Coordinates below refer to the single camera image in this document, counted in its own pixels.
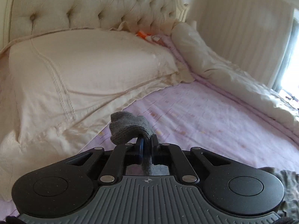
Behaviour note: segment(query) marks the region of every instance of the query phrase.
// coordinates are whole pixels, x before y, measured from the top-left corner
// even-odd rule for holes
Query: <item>tufted headboard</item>
[[[7,0],[3,43],[59,29],[109,29],[122,21],[147,32],[167,18],[184,21],[187,11],[182,0]]]

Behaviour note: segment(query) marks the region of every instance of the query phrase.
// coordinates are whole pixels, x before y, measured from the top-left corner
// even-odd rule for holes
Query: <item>bed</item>
[[[93,147],[113,149],[107,125],[123,109],[184,150],[299,172],[298,111],[208,48],[182,23],[182,0],[5,4],[0,194],[10,202],[0,202],[0,220],[17,215],[10,190],[21,175]],[[171,37],[163,48],[138,30]]]

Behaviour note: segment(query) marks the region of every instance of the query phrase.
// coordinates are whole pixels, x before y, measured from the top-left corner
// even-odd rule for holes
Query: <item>silver screw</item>
[[[111,183],[114,181],[114,179],[115,178],[111,175],[104,175],[104,176],[100,177],[100,180],[104,183]]]
[[[197,178],[193,175],[185,175],[183,176],[183,181],[185,181],[186,183],[193,183],[197,180]]]

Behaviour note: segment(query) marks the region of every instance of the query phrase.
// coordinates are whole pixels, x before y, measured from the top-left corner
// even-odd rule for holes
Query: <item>gray ribbed plate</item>
[[[103,186],[84,208],[68,216],[42,219],[22,214],[27,224],[270,224],[275,213],[255,218],[224,214],[209,205],[197,187],[182,185],[173,176],[124,176]]]

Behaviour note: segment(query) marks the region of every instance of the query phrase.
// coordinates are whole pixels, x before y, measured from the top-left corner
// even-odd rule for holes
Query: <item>circular cap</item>
[[[187,182],[187,183],[193,183],[197,180],[197,178],[193,175],[185,175],[182,177],[183,181]]]
[[[33,185],[33,190],[35,193],[46,197],[59,195],[67,188],[68,182],[59,177],[46,177],[39,179]]]
[[[101,178],[100,178],[100,180],[102,181],[102,182],[104,182],[104,183],[111,183],[111,182],[113,182],[114,181],[114,177],[113,176],[111,176],[111,175],[104,175],[104,176],[102,176]]]
[[[254,196],[263,190],[263,184],[261,181],[247,176],[232,179],[229,181],[228,187],[234,193],[243,196]]]

